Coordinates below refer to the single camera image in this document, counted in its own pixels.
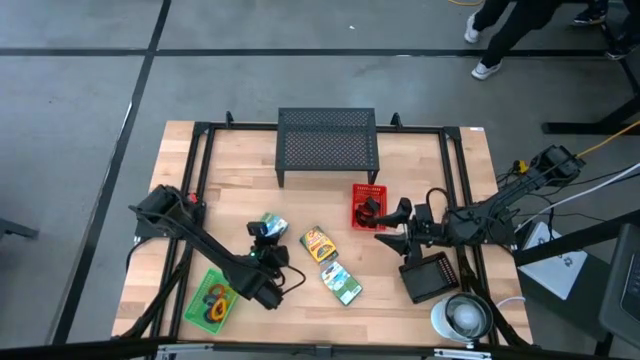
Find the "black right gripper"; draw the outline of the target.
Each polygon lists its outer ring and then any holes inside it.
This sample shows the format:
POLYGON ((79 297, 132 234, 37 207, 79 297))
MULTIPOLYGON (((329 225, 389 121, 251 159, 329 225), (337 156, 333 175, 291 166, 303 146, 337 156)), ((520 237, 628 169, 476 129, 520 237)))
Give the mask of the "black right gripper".
POLYGON ((376 240, 402 256, 406 266, 416 263, 416 253, 421 252, 422 245, 426 247, 448 245, 444 226, 434 221, 431 207, 426 203, 412 206, 409 198, 401 197, 394 212, 376 217, 375 222, 377 225, 392 228, 408 222, 408 237, 406 234, 374 236, 376 240))

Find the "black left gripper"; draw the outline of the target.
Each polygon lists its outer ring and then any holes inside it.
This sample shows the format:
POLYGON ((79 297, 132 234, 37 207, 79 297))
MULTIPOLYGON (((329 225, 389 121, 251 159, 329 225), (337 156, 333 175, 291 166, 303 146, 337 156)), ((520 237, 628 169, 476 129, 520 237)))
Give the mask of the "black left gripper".
POLYGON ((264 222, 248 222, 247 231, 255 238, 251 255, 266 267, 279 269, 289 265, 288 248, 279 245, 277 239, 267 238, 268 227, 264 222))

